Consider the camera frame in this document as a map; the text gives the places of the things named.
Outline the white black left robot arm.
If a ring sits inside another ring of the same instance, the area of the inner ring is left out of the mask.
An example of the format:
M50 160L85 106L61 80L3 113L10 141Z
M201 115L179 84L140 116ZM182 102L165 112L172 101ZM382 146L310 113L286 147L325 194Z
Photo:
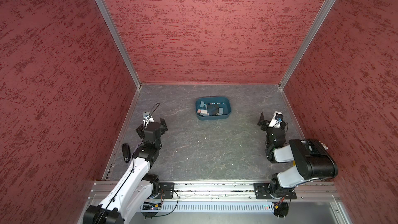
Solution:
M113 190L99 205L90 205L84 224L128 224L146 199L160 194L159 177L149 171L162 148L161 135L167 131L163 118L152 118L137 128L142 144L132 154L130 165Z

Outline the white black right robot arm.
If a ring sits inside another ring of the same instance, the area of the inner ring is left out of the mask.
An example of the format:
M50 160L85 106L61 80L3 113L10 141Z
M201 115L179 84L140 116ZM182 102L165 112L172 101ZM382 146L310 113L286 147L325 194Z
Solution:
M328 180L337 177L339 169L321 142L316 139L286 139L289 124L284 115L276 111L271 120L261 114L258 126L265 131L265 154L272 164L293 162L289 169L273 174L269 183L255 183L257 199L295 198L297 186L312 180Z

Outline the black eraser mid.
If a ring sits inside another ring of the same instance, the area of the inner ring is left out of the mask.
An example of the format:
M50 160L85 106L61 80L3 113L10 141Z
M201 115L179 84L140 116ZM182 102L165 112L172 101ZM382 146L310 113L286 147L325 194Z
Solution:
M208 114L209 114L209 116L214 116L214 115L219 114L219 107L209 107Z

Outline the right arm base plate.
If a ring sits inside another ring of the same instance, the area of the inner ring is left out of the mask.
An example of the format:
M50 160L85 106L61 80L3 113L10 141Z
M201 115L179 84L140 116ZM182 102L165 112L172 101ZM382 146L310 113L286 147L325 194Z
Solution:
M254 193L257 200L297 199L294 188L283 188L279 185L270 186L270 183L254 183Z

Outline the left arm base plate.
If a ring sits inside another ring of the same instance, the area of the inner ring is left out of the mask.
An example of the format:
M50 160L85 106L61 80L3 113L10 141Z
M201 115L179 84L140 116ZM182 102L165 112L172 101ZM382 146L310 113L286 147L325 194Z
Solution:
M159 199L159 200L172 199L174 195L174 188L175 188L174 183L165 183L165 182L155 183L153 185L153 191L149 199Z

